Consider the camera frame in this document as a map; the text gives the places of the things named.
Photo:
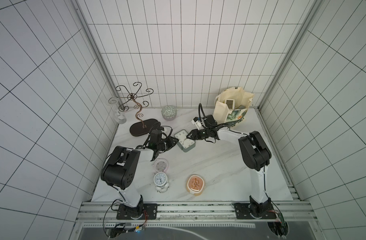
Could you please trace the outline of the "green rectangular alarm clock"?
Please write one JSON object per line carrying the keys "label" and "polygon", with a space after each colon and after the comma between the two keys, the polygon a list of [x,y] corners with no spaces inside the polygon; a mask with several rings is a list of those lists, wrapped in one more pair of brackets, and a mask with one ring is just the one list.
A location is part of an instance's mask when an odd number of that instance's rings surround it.
{"label": "green rectangular alarm clock", "polygon": [[188,132],[181,130],[174,135],[179,140],[177,143],[178,147],[185,153],[192,150],[195,147],[195,141],[187,138]]}

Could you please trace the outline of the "floral canvas tote bag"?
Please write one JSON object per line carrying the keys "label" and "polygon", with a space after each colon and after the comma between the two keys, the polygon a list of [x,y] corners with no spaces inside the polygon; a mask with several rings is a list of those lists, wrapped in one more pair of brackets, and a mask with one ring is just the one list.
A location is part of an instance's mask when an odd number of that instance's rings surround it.
{"label": "floral canvas tote bag", "polygon": [[213,117],[220,123],[241,121],[252,104],[255,94],[242,87],[231,87],[215,98]]}

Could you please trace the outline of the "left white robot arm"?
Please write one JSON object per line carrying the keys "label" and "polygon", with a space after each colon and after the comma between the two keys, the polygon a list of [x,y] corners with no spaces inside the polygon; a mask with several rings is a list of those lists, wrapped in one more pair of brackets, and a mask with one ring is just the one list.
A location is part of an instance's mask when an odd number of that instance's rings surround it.
{"label": "left white robot arm", "polygon": [[133,220],[146,215],[143,196],[132,186],[139,163],[155,161],[161,153],[172,149],[179,140],[166,134],[164,128],[152,130],[143,145],[136,148],[116,146],[109,155],[100,179],[114,188],[121,197],[118,207],[122,216]]}

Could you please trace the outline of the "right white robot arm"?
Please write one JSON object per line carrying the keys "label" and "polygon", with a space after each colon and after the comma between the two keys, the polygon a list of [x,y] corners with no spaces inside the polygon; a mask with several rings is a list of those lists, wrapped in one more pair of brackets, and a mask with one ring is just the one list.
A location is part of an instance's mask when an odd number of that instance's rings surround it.
{"label": "right white robot arm", "polygon": [[198,141],[214,138],[238,145],[244,164],[250,169],[252,190],[247,207],[254,219],[261,219],[266,212],[273,210],[271,198],[266,192],[266,168],[270,164],[272,153],[257,131],[248,134],[231,130],[241,120],[217,123],[212,115],[195,117],[192,124],[196,129],[189,132],[188,139]]}

